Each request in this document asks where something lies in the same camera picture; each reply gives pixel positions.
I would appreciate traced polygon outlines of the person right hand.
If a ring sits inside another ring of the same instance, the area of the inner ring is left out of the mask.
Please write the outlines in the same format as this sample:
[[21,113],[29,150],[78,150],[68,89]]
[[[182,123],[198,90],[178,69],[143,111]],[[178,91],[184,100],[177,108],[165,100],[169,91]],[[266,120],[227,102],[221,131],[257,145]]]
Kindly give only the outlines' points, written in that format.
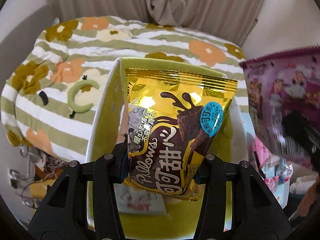
[[319,176],[316,177],[314,184],[307,190],[305,196],[297,207],[300,217],[306,217],[312,204],[319,198]]

